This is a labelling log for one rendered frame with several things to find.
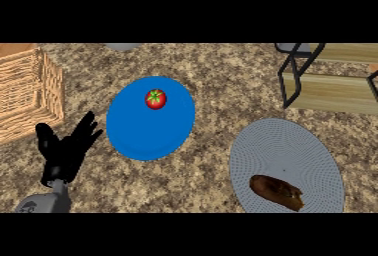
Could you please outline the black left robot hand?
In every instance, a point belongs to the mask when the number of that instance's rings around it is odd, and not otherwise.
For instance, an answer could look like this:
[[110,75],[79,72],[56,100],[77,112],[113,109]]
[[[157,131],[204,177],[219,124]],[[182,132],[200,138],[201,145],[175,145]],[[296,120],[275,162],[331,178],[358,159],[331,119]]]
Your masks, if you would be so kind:
[[39,151],[46,159],[42,184],[52,186],[56,179],[71,183],[76,179],[87,150],[90,149],[104,130],[96,130],[95,113],[87,112],[73,133],[58,138],[46,123],[36,125]]

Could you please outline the brown cupcake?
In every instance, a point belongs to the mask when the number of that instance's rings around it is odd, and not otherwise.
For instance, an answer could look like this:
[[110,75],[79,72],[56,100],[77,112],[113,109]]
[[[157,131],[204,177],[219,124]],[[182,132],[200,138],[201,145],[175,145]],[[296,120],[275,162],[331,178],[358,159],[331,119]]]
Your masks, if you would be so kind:
[[250,179],[250,188],[260,197],[288,209],[300,211],[304,207],[302,190],[284,180],[266,175],[254,175]]

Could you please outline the blue round plate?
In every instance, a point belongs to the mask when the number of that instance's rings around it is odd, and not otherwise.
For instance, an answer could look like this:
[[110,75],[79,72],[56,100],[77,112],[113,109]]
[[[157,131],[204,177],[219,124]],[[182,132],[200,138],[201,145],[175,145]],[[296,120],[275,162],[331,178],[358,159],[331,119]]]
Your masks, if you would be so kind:
[[[145,102],[160,89],[167,103],[152,110]],[[180,82],[164,76],[135,80],[115,95],[107,112],[107,136],[115,150],[129,158],[151,161],[173,153],[195,125],[195,102]]]

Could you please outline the wicker basket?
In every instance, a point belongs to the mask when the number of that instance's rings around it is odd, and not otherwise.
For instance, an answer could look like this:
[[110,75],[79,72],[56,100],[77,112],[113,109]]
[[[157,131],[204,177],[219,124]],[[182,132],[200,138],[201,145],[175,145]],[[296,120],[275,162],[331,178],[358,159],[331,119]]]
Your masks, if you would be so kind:
[[36,124],[64,123],[62,68],[36,43],[0,43],[0,145],[30,136]]

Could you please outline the grey round object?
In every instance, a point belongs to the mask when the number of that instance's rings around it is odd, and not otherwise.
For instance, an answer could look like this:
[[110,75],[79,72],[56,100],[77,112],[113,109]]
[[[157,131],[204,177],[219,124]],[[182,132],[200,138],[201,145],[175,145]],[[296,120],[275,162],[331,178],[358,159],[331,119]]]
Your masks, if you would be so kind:
[[141,45],[142,43],[105,43],[105,46],[115,51],[129,51]]

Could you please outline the red tomato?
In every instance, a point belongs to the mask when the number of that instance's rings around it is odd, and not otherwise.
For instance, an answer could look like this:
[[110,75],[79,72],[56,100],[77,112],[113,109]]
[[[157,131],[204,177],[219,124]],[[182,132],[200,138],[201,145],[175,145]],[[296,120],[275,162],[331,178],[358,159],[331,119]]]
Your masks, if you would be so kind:
[[146,106],[152,110],[160,110],[166,106],[167,96],[161,89],[152,89],[145,97]]

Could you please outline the grey round placemat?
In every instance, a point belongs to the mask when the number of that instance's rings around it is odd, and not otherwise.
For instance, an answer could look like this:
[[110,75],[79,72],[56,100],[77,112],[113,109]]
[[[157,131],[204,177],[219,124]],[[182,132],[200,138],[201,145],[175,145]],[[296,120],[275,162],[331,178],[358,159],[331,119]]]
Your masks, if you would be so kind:
[[288,182],[302,192],[299,213],[341,213],[344,184],[322,141],[296,122],[281,118],[254,121],[240,132],[229,158],[231,182],[247,213],[293,213],[250,188],[254,175]]

